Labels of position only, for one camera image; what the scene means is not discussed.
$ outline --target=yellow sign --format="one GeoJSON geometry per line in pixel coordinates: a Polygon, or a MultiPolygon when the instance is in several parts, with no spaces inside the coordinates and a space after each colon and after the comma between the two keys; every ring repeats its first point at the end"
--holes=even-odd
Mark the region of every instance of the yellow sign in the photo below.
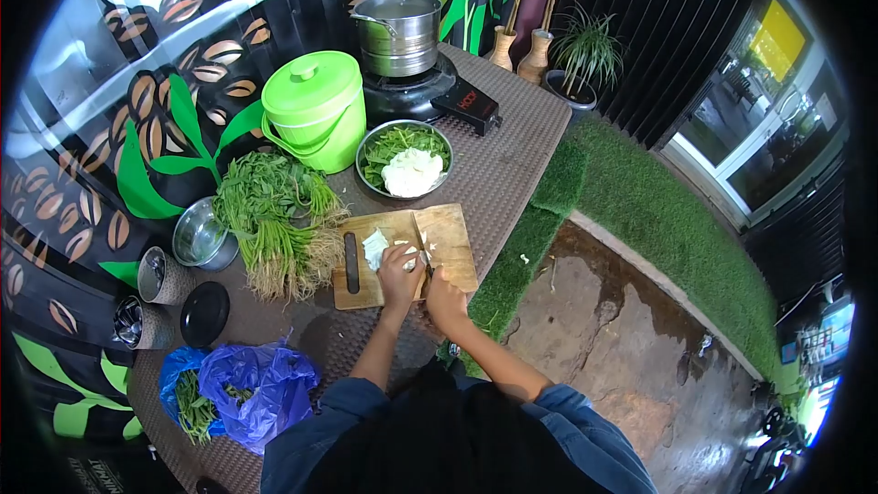
{"type": "Polygon", "coordinates": [[[756,31],[756,37],[750,43],[750,49],[756,52],[774,79],[783,82],[804,46],[802,31],[783,6],[777,0],[772,0],[762,19],[762,27],[756,31]]]}

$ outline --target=portable gas stove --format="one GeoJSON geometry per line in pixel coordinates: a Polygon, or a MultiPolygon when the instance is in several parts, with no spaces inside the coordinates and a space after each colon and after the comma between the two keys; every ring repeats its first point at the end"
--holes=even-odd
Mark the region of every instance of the portable gas stove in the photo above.
{"type": "Polygon", "coordinates": [[[485,136],[503,122],[497,102],[458,75],[442,52],[435,65],[410,77],[379,77],[363,70],[363,93],[369,128],[403,118],[430,123],[451,115],[485,136]]]}

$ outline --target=hand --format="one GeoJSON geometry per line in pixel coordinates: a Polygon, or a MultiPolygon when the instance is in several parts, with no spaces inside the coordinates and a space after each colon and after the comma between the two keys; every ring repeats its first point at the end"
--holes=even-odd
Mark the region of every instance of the hand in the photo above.
{"type": "Polygon", "coordinates": [[[448,282],[442,266],[433,271],[427,291],[427,311],[436,328],[451,341],[472,325],[466,313],[466,294],[448,282]]]}
{"type": "Polygon", "coordinates": [[[403,243],[395,247],[387,247],[381,254],[381,268],[379,280],[381,292],[385,297],[385,312],[401,312],[404,317],[414,300],[414,293],[418,290],[421,274],[424,272],[423,260],[418,252],[406,254],[406,250],[412,245],[403,243]],[[406,262],[412,258],[414,269],[406,271],[402,269],[406,262]]]}

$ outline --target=blue plastic bag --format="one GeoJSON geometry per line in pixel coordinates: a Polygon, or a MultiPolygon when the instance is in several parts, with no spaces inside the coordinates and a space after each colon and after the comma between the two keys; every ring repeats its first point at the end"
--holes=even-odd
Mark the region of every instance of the blue plastic bag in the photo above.
{"type": "Polygon", "coordinates": [[[217,347],[201,365],[198,391],[214,401],[228,436],[261,456],[270,440],[311,416],[308,391],[320,380],[313,362],[281,339],[264,346],[217,347]],[[225,393],[227,384],[253,390],[253,397],[239,407],[225,393]]]}
{"type": "MultiPolygon", "coordinates": [[[[177,393],[175,392],[177,378],[186,370],[198,370],[201,368],[204,357],[209,354],[210,352],[203,349],[183,346],[175,349],[165,357],[164,362],[161,364],[161,372],[159,372],[159,400],[161,400],[161,408],[177,425],[180,425],[178,417],[180,407],[177,405],[177,393]]],[[[225,435],[225,425],[222,419],[214,419],[207,428],[207,433],[211,434],[211,437],[225,435]]]]}

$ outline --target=green bucket lid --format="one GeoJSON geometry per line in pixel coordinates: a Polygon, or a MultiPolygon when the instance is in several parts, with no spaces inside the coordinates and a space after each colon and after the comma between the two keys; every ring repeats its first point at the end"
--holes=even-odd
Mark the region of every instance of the green bucket lid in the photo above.
{"type": "Polygon", "coordinates": [[[275,71],[262,89],[262,105],[275,125],[305,126],[341,113],[362,87],[353,56],[317,51],[275,71]]]}

